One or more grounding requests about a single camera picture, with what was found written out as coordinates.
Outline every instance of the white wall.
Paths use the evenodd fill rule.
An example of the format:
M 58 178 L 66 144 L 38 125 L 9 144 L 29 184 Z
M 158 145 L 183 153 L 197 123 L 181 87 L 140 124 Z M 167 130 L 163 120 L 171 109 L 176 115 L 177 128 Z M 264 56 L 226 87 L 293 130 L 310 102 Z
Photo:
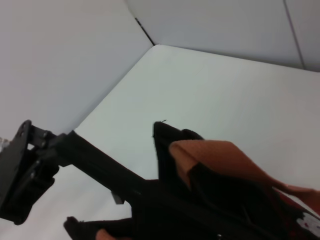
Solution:
M 156 44 L 302 67 L 282 0 L 127 2 Z
M 286 0 L 307 70 L 320 72 L 320 1 Z
M 122 0 L 1 0 L 0 137 L 74 129 L 151 46 Z

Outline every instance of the orange cloth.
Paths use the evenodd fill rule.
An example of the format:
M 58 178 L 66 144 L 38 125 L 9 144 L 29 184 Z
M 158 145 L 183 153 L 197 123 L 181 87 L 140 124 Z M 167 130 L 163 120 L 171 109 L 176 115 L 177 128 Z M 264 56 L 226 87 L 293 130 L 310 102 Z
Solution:
M 212 171 L 230 177 L 275 187 L 302 200 L 320 215 L 320 191 L 284 184 L 265 173 L 236 145 L 229 141 L 181 140 L 170 145 L 177 173 L 190 186 L 188 172 L 198 163 Z

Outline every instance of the white table surface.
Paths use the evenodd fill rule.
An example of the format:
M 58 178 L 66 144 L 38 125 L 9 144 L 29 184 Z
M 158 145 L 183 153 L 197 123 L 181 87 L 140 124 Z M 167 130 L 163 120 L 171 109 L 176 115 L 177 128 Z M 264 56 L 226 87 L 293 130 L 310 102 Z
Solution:
M 320 189 L 319 92 L 315 72 L 157 45 L 76 132 L 154 179 L 153 123 L 166 120 L 206 139 L 235 143 L 280 181 Z M 35 231 L 33 239 L 68 240 L 62 227 L 67 216 L 90 221 L 130 214 L 127 203 L 115 205 L 108 189 L 69 166 L 56 175 L 27 221 L 3 239 L 18 239 L 18 232 L 37 223 L 43 231 Z

